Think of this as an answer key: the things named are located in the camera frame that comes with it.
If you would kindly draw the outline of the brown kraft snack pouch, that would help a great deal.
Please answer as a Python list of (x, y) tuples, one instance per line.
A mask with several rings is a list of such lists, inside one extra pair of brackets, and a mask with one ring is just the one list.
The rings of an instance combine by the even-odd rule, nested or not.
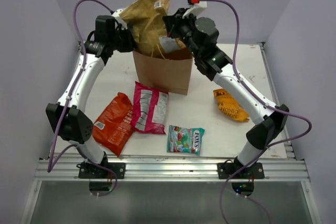
[(162, 17), (168, 14), (169, 6), (170, 0), (137, 0), (121, 13), (121, 18), (133, 25), (134, 40), (141, 54), (148, 56), (153, 52), (157, 58), (157, 46), (165, 54), (185, 48), (181, 40), (167, 36)]

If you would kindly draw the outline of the brown paper bag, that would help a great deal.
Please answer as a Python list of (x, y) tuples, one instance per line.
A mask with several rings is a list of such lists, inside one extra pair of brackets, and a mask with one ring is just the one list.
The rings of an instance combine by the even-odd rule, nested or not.
[(165, 54), (160, 46), (156, 47), (159, 56), (148, 56), (133, 51), (138, 81), (151, 88), (161, 91), (187, 95), (190, 86), (193, 57), (188, 49), (183, 48)]

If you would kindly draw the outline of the pink snack bag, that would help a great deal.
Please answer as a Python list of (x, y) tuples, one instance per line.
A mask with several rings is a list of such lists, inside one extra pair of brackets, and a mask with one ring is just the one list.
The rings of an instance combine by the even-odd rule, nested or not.
[(135, 83), (131, 125), (144, 134), (165, 134), (169, 94)]

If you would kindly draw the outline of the orange red snack bag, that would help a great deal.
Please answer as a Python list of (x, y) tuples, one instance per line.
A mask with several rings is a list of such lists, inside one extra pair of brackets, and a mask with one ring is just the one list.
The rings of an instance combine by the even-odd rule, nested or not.
[(133, 105), (119, 92), (93, 124), (92, 136), (97, 143), (120, 156), (134, 132), (131, 125)]

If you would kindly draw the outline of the yellow honey chips bag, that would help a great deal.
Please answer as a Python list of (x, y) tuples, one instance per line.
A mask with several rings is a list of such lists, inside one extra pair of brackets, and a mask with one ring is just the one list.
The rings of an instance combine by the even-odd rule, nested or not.
[(225, 89), (214, 90), (213, 94), (216, 99), (218, 109), (223, 114), (237, 122), (249, 122), (249, 114)]

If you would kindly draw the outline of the green Fox's candy bag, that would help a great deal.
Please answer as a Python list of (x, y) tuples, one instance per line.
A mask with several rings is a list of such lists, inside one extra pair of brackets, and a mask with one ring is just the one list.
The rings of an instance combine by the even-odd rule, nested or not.
[(203, 128), (184, 128), (175, 125), (169, 126), (166, 151), (168, 153), (188, 153), (200, 155)]

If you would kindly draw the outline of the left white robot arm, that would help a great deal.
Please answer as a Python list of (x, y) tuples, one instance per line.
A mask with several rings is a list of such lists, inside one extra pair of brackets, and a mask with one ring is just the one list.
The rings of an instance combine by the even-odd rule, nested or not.
[(100, 15), (95, 30), (82, 46), (75, 72), (63, 95), (55, 104), (48, 104), (46, 114), (54, 137), (61, 137), (76, 147), (92, 164), (90, 171), (104, 178), (109, 165), (106, 154), (92, 136), (93, 122), (85, 114), (92, 87), (114, 51), (131, 52), (135, 42), (126, 22), (117, 14)]

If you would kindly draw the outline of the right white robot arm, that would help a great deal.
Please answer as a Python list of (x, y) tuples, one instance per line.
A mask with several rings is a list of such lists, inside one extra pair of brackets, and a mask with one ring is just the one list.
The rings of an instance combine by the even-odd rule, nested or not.
[(164, 16), (163, 21), (167, 35), (184, 43), (199, 72), (231, 94), (253, 121), (254, 127), (246, 134), (247, 143), (234, 159), (236, 176), (246, 178), (253, 171), (256, 156), (284, 129), (288, 107), (277, 106), (234, 72), (233, 61), (217, 46), (219, 32), (213, 20), (194, 15), (184, 18), (176, 12)]

